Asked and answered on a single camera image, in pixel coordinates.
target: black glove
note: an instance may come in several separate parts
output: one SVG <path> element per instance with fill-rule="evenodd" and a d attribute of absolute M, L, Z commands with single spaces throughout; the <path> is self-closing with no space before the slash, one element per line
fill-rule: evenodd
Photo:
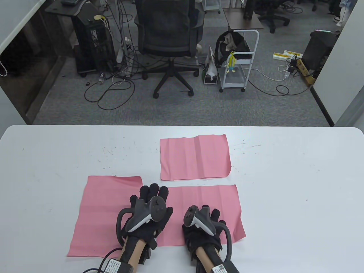
<path fill-rule="evenodd" d="M 165 186 L 162 186 L 159 188 L 158 184 L 154 183 L 151 184 L 150 187 L 148 186 L 142 186 L 140 188 L 140 199 L 144 199 L 145 203 L 148 203 L 153 196 L 160 196 L 163 198 L 164 201 L 167 200 L 168 196 L 168 188 Z M 137 200 L 137 196 L 133 195 L 130 197 L 130 206 L 135 207 L 135 202 Z M 166 226 L 169 218 L 171 217 L 173 213 L 173 208 L 168 207 L 165 216 L 162 220 L 159 222 L 149 221 L 148 223 L 142 224 L 139 228 L 137 228 L 133 232 L 126 232 L 125 226 L 127 222 L 131 219 L 131 217 L 126 221 L 124 227 L 121 229 L 121 235 L 126 238 L 129 237 L 136 237 L 139 239 L 142 239 L 146 243 L 149 243 L 152 239 L 156 238 L 164 229 Z"/>
<path fill-rule="evenodd" d="M 220 211 L 218 209 L 214 209 L 211 213 L 210 219 L 211 221 L 217 222 L 220 217 Z M 220 223 L 226 225 L 224 220 L 220 220 Z M 195 225 L 191 227 L 186 227 L 182 225 L 183 236 L 185 238 L 186 246 L 188 251 L 191 253 L 191 259 L 197 259 L 196 257 L 196 249 L 200 246 L 205 245 L 213 245 L 218 251 L 222 250 L 222 245 L 220 241 L 220 234 L 222 232 L 222 228 L 216 227 L 215 236 L 211 236 L 207 234 L 201 228 L 197 228 Z"/>

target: white metal cart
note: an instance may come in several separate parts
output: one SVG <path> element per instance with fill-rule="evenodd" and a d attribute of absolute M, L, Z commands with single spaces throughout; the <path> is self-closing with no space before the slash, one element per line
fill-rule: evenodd
<path fill-rule="evenodd" d="M 243 52 L 234 52 L 229 55 L 226 62 L 222 64 L 219 71 L 219 78 L 221 83 L 221 89 L 219 90 L 220 93 L 224 91 L 224 88 L 241 88 L 242 92 L 245 92 L 246 84 L 248 83 L 250 71 L 252 69 L 253 61 L 255 52 L 257 50 L 258 41 L 259 41 L 259 32 L 256 29 L 238 29 L 234 30 L 234 32 L 240 33 L 243 37 L 246 32 L 255 32 L 257 34 L 257 39 L 255 41 L 254 50 L 250 51 L 249 45 L 246 43 L 247 51 Z M 236 58 L 235 62 L 235 72 L 229 71 L 229 61 L 233 57 Z M 238 59 L 238 55 L 244 55 L 242 59 Z M 245 76 L 243 65 L 249 65 L 247 68 L 248 73 Z"/>
<path fill-rule="evenodd" d="M 202 6 L 205 13 L 207 11 L 219 11 L 219 14 L 221 13 L 221 0 L 202 0 Z"/>

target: gray carpet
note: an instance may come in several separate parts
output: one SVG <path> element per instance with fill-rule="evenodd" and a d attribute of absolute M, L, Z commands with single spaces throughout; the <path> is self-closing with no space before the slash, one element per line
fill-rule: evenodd
<path fill-rule="evenodd" d="M 127 12 L 135 14 L 135 7 L 124 1 Z M 271 78 L 282 79 L 284 74 L 278 72 L 282 61 L 273 60 L 273 52 L 290 50 L 303 52 L 314 29 L 337 30 L 333 16 L 327 15 L 328 6 L 318 4 L 312 12 L 312 4 L 302 3 L 301 14 L 282 14 L 291 19 L 287 27 L 277 21 L 275 34 L 270 34 L 267 25 L 260 31 L 256 58 L 253 68 L 260 69 Z M 209 12 L 205 17 L 203 40 L 200 44 L 207 52 L 208 46 L 214 48 L 217 37 L 228 28 L 223 14 Z M 130 23 L 134 43 L 137 43 L 137 28 Z M 143 63 L 152 62 L 143 57 Z M 175 78 L 168 79 L 161 88 L 159 99 L 153 99 L 152 93 L 162 75 L 150 74 L 144 80 L 135 80 L 135 93 L 122 107 L 105 111 L 95 103 L 84 99 L 86 83 L 98 80 L 98 75 L 81 78 L 75 68 L 75 61 L 67 59 L 59 77 L 50 90 L 34 124 L 111 124 L 111 125 L 208 125 L 208 126 L 328 126 L 310 91 L 297 96 L 272 97 L 256 90 L 248 84 L 246 92 L 240 89 L 227 89 L 219 93 L 219 85 L 204 85 L 201 77 L 195 78 L 192 73 L 183 73 L 185 79 L 195 89 L 195 96 L 188 97 L 186 88 Z M 300 77 L 292 76 L 283 82 L 271 81 L 258 71 L 252 71 L 250 80 L 262 90 L 279 95 L 275 91 L 278 84 L 284 84 L 290 93 L 306 89 Z M 100 86 L 97 84 L 87 94 L 89 99 L 97 99 L 111 84 L 110 80 Z M 112 108 L 125 101 L 132 89 L 110 91 L 100 105 Z"/>

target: forearm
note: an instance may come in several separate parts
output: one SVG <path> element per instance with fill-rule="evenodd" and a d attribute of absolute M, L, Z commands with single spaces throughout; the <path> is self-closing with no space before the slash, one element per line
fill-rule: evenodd
<path fill-rule="evenodd" d="M 202 263 L 206 273 L 210 273 L 212 268 L 216 266 L 216 265 L 214 265 L 212 263 L 212 261 L 207 256 L 206 252 L 204 251 L 204 249 L 202 247 L 199 247 L 196 250 L 196 256 L 200 260 L 200 262 Z"/>
<path fill-rule="evenodd" d="M 125 240 L 124 248 L 121 251 L 121 256 L 120 256 L 119 260 L 121 260 L 121 257 L 123 255 L 123 253 L 125 252 L 125 249 L 127 248 L 127 241 L 128 241 L 128 237 Z M 130 259 L 128 261 L 126 261 L 128 264 L 130 264 L 133 267 L 133 269 L 134 269 L 133 273 L 136 273 L 136 271 L 137 271 L 139 259 L 140 259 L 140 256 L 142 255 L 145 244 L 146 243 L 143 240 L 139 240 L 136 243 L 135 249 L 130 256 Z"/>

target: pink cloth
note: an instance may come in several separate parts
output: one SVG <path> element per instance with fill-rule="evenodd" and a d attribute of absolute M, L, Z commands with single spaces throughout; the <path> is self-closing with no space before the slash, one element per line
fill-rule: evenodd
<path fill-rule="evenodd" d="M 159 246 L 184 245 L 182 225 L 187 209 L 196 205 L 199 209 L 203 205 L 220 211 L 220 219 L 226 222 L 230 230 L 233 243 L 246 237 L 241 222 L 241 206 L 236 185 L 232 186 L 200 186 L 200 187 L 169 187 L 167 206 L 173 207 L 173 214 L 165 229 L 157 237 Z M 225 233 L 221 233 L 221 243 L 226 244 Z"/>
<path fill-rule="evenodd" d="M 227 177 L 231 171 L 226 135 L 161 139 L 161 180 Z"/>
<path fill-rule="evenodd" d="M 129 198 L 143 185 L 140 176 L 89 176 L 70 245 L 69 257 L 105 257 L 120 247 L 116 237 L 119 211 L 130 207 Z M 129 215 L 123 217 L 125 223 Z M 120 256 L 120 251 L 111 257 Z"/>
<path fill-rule="evenodd" d="M 116 238 L 116 218 L 120 210 L 130 207 L 129 198 L 139 196 L 140 177 L 90 176 L 85 187 L 80 212 L 70 245 L 69 257 L 104 257 L 119 247 Z M 158 236 L 159 246 L 184 245 L 183 217 L 191 205 L 208 204 L 217 208 L 226 221 L 233 242 L 245 237 L 240 219 L 241 207 L 236 186 L 170 187 L 167 205 L 174 212 L 163 232 Z M 123 224 L 128 215 L 123 217 Z M 222 243 L 226 243 L 224 232 Z M 120 256 L 115 252 L 111 257 Z"/>

